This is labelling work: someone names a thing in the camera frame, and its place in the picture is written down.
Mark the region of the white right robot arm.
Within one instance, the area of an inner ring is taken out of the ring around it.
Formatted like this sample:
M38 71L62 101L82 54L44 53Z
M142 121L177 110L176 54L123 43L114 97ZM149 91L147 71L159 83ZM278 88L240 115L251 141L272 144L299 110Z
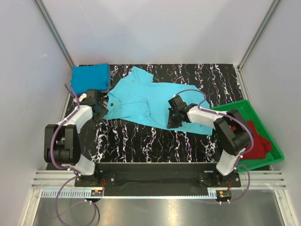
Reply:
M186 122L202 124L215 130L222 145L221 157L216 165L221 176L232 173L239 159L253 148L253 132L238 110L215 111L197 104L187 105L185 102L175 104L169 101L169 104L169 129L181 127Z

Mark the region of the light blue t shirt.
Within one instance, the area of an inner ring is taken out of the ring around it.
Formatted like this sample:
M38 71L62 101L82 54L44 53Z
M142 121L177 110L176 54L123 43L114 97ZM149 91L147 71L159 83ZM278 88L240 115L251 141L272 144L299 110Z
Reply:
M153 82L153 75L132 67L131 73L121 79L108 93L108 113L104 119L123 119L145 126L167 129L170 104L175 94L180 93L187 104L201 104L210 108L204 96L194 85L168 82Z

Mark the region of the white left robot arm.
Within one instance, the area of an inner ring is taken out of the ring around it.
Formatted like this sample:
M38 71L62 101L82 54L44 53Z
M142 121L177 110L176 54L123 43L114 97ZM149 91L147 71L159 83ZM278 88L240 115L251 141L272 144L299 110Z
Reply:
M102 119L108 110L102 101L82 101L63 120L45 127L44 160L59 170L71 169L82 176L91 176L96 165L81 153L79 133L91 119Z

